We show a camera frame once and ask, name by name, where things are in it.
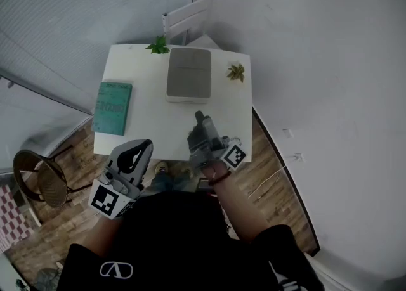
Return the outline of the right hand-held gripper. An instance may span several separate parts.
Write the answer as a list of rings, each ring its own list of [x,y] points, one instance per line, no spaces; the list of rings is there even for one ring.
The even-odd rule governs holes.
[[[222,161],[228,168],[237,169],[247,157],[242,146],[229,143],[230,138],[222,138],[212,118],[200,110],[195,113],[195,119],[197,123],[187,137],[192,166],[201,168]]]

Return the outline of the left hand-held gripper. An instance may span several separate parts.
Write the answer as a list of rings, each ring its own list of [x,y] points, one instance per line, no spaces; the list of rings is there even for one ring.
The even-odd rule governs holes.
[[[108,219],[122,217],[144,189],[143,176],[152,153],[153,143],[149,139],[131,140],[115,147],[108,166],[93,180],[88,205]]]

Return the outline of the white lidded box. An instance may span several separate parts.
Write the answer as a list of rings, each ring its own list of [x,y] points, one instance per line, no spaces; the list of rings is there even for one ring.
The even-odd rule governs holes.
[[[167,71],[167,101],[205,104],[210,98],[211,52],[199,48],[172,48]]]

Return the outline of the person's left forearm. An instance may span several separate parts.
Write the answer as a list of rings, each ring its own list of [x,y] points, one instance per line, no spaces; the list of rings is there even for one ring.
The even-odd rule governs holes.
[[[106,256],[122,223],[123,218],[109,219],[102,216],[81,245],[100,257]]]

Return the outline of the blue jeans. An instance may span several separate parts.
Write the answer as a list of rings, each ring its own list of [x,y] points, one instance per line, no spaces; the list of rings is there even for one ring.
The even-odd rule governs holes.
[[[192,179],[175,175],[156,174],[149,187],[145,189],[143,196],[152,196],[166,191],[185,191],[194,193],[197,183]]]

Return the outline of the person's right shoe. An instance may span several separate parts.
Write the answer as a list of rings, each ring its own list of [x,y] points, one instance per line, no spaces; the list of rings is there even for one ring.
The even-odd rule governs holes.
[[[184,163],[180,166],[177,175],[192,179],[194,177],[194,170],[190,165]]]

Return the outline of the black floor device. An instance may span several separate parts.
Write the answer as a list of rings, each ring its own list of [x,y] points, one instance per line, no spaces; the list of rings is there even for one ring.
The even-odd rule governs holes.
[[[196,187],[196,192],[197,193],[207,193],[210,195],[216,194],[213,186],[209,184],[209,180],[205,177],[199,178],[199,181],[198,181],[198,184]]]

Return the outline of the green book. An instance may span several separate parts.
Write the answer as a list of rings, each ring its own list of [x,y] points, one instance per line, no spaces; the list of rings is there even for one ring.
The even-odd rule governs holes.
[[[124,135],[132,88],[131,83],[100,84],[91,126],[93,132]]]

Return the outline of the small yellow-green succulent plant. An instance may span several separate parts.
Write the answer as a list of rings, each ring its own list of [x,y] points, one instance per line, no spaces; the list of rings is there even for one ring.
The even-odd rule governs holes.
[[[244,73],[245,68],[241,63],[239,63],[238,65],[231,64],[231,66],[228,68],[228,74],[226,75],[226,77],[232,81],[239,80],[240,82],[244,82]]]

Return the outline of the black printed t-shirt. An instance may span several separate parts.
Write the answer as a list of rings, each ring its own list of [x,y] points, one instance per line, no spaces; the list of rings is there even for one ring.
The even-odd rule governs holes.
[[[104,257],[69,248],[57,291],[324,291],[287,225],[231,238],[217,198],[169,191],[124,215]]]

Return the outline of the brown wicker chair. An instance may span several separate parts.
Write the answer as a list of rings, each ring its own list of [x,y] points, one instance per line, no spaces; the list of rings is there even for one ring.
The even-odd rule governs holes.
[[[57,164],[56,158],[71,148],[70,145],[51,158],[43,157],[32,150],[20,150],[16,153],[13,159],[13,174],[19,189],[26,197],[33,201],[44,202],[52,208],[60,208],[70,202],[68,199],[70,194],[91,187],[90,184],[75,189],[68,186],[65,174]],[[27,172],[36,175],[38,193],[34,192],[23,178],[23,174]]]

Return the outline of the green leafy plant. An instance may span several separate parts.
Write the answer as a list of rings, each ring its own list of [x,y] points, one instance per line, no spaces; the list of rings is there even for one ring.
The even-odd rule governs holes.
[[[167,46],[165,36],[157,36],[155,42],[153,44],[148,45],[146,49],[149,49],[152,54],[170,53],[170,49]]]

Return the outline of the white slatted chair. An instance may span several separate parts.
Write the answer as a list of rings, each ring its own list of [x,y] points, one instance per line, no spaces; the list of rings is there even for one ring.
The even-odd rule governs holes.
[[[172,12],[162,15],[164,37],[168,44],[171,39],[182,35],[182,45],[220,49],[206,34],[214,0],[197,0]]]

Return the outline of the red white checkered cloth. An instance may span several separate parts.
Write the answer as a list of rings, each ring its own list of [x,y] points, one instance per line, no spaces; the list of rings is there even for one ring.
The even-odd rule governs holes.
[[[13,199],[9,186],[0,186],[0,253],[34,234]]]

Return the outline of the white window blinds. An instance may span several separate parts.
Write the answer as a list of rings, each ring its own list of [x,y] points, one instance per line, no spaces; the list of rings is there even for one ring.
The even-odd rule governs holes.
[[[0,0],[0,69],[90,112],[114,44],[152,43],[191,0]]]

